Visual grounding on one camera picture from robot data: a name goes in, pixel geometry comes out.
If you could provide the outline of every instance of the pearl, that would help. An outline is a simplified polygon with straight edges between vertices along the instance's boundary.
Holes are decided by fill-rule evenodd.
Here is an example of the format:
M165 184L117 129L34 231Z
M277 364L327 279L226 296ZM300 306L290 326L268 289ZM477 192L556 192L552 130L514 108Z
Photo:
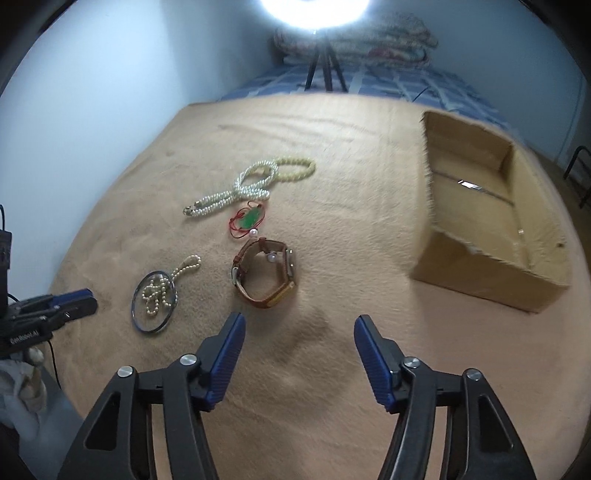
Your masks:
M171 275L173 281L185 272L195 270L201 266L201 257L199 255L189 255L181 264L180 267L173 270ZM154 317L159 311L160 297L162 297L162 305L165 307L172 307L172 302L168 301L167 293L170 288L170 280L163 275L155 275L150 279L149 285L145 286L142 291L142 300L146 302L146 314Z
M279 173L280 165L296 165L306 167L298 173ZM222 210L223 208L241 200L261 201L268 200L271 196L269 190L265 190L275 181L299 181L311 176L316 170L316 163L308 158L276 158L274 160L261 160L241 172L234 181L232 190L214 193L193 205L185 207L183 213L187 216L200 217ZM251 185L243 186L244 180L255 173L262 171L265 178Z

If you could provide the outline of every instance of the open cardboard box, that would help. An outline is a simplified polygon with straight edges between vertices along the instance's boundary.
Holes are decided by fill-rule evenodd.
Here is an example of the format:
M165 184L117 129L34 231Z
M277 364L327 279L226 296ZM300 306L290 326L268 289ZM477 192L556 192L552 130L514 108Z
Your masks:
M570 284L566 236L522 147L479 124L423 116L411 276L540 312Z

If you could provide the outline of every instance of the ring light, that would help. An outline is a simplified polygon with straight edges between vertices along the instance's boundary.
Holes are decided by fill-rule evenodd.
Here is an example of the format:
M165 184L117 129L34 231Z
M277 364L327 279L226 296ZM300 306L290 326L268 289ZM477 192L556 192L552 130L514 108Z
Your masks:
M267 11L292 27L338 27L357 20L369 0L261 0Z

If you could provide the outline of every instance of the bed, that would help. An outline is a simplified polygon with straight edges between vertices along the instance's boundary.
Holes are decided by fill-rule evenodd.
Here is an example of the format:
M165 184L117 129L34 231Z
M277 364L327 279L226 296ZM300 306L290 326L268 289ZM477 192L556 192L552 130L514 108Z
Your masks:
M347 75L351 81L355 74ZM164 367L241 311L248 322L243 352L226 399L204 416L220 478L375 480L395 418L375 403L353 343L355 318L367 313L432 368L481 369L538 479L559 479L591 410L591 282L568 213L533 153L525 150L564 225L573 269L571 287L540 314L408 277L421 118L430 106L368 95L251 96L181 110L72 243L51 290L87 287L100 305L96 316L55 338L61 381L76 409L86 415L122 365ZM261 225L263 235L297 249L300 283L276 307L258 310L229 281L242 245L228 235L236 209L197 220L182 210L226 189L254 161L282 155L318 165L313 177L272 188ZM156 336L138 333L129 318L137 282L193 253L203 264L179 280L169 326ZM438 478L443 420L439 414L430 480ZM166 479L158 411L154 425L159 478Z
M453 73L432 67L384 67L364 64L344 64L342 70L349 94L405 100L458 113L494 125L521 140L519 132L496 108L471 85ZM222 100L303 93L307 75L307 64L280 65L228 93ZM322 91L324 81L319 69L309 92Z

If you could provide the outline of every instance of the wristwatch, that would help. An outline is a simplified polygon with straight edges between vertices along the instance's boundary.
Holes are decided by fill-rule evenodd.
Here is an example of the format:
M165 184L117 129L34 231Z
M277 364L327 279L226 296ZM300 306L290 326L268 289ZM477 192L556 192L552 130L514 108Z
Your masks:
M243 284L252 260L260 252L265 252L269 261L280 262L282 264L282 283L268 297L255 300L246 292ZM283 242L267 240L265 237L249 240L234 257L234 262L232 263L232 283L240 294L253 306L260 309L268 309L277 304L285 294L296 286L296 255Z

